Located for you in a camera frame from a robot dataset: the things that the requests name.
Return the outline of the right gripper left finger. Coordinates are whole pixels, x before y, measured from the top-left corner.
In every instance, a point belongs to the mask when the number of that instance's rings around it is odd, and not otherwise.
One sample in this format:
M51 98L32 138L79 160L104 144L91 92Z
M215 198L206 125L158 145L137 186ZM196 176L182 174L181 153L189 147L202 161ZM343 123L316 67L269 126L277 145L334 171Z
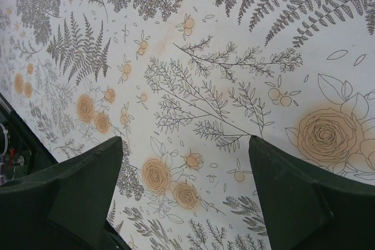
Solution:
M122 164L118 136L1 186L1 249L128 249L107 221Z

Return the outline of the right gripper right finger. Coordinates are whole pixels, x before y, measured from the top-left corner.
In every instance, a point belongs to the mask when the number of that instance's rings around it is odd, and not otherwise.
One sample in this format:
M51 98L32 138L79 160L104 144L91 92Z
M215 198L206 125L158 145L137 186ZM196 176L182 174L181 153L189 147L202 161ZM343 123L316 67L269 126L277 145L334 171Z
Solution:
M272 249L374 249L374 186L257 136L248 155Z

